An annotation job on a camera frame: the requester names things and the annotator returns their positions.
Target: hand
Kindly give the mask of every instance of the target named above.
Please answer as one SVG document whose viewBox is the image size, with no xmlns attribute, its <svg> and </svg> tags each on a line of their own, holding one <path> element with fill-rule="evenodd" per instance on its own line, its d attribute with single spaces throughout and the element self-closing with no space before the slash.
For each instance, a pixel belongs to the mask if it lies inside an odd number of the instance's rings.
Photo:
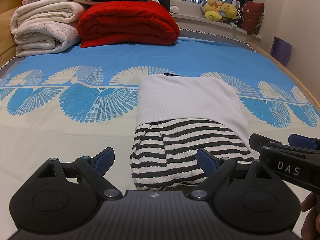
<svg viewBox="0 0 320 240">
<path fill-rule="evenodd" d="M 316 211 L 316 194 L 311 192 L 301 203 L 301 211 L 309 211 L 301 228 L 302 240 L 316 240 L 320 232 L 320 214 Z"/>
</svg>

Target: metal screw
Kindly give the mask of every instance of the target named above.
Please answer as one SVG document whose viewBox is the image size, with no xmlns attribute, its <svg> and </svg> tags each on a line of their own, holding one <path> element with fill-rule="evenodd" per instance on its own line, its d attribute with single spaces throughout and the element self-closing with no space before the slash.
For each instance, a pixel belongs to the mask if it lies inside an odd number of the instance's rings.
<svg viewBox="0 0 320 240">
<path fill-rule="evenodd" d="M 120 194 L 120 191 L 114 188 L 107 189 L 103 192 L 106 197 L 117 197 Z"/>
<path fill-rule="evenodd" d="M 191 192 L 191 195 L 195 198 L 204 198 L 207 195 L 207 193 L 202 189 L 196 189 Z"/>
</svg>

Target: mattress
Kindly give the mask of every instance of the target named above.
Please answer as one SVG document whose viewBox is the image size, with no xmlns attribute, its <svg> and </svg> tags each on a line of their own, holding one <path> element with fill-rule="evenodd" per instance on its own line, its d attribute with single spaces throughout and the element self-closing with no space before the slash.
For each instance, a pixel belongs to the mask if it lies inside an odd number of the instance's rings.
<svg viewBox="0 0 320 240">
<path fill-rule="evenodd" d="M 181 37 L 172 46 L 77 45 L 60 54 L 26 57 L 0 80 L 1 240 L 16 230 L 10 198 L 50 157 L 72 162 L 113 147 L 115 163 L 105 177 L 123 193 L 135 189 L 130 154 L 137 91 L 153 73 L 223 80 L 238 94 L 250 133 L 285 144 L 291 133 L 320 134 L 314 106 L 270 60 L 243 44 Z M 300 200 L 308 194 L 290 187 Z"/>
</svg>

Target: white lettering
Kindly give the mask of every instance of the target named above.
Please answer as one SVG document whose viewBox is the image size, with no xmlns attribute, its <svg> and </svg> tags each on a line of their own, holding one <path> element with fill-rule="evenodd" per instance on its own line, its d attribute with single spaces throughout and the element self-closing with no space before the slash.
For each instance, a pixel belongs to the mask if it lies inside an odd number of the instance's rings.
<svg viewBox="0 0 320 240">
<path fill-rule="evenodd" d="M 289 173 L 290 173 L 290 165 L 288 165 L 288 167 L 285 169 L 285 171 L 289 171 Z"/>
<path fill-rule="evenodd" d="M 294 169 L 294 171 L 295 171 L 294 175 L 298 176 L 299 175 L 299 170 L 300 170 L 300 168 L 296 167 Z"/>
<path fill-rule="evenodd" d="M 279 163 L 278 163 L 278 169 L 281 170 L 282 167 L 283 167 L 283 163 L 282 163 L 282 162 L 279 162 Z"/>
</svg>

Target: wooden headboard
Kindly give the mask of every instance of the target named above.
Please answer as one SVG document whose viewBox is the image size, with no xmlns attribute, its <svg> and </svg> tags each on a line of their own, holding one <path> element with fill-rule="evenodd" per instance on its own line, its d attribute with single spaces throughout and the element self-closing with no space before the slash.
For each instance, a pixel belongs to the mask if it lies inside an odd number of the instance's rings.
<svg viewBox="0 0 320 240">
<path fill-rule="evenodd" d="M 0 0 L 0 68 L 16 55 L 17 45 L 13 41 L 9 23 L 14 11 L 17 7 L 21 6 L 21 2 L 22 0 Z M 319 101 L 295 75 L 259 46 L 249 41 L 247 43 L 260 54 L 270 59 L 282 72 L 284 72 L 303 92 L 309 102 L 320 111 Z"/>
<path fill-rule="evenodd" d="M 22 0 L 0 0 L 0 67 L 16 55 L 16 44 L 9 29 L 12 14 Z"/>
</svg>

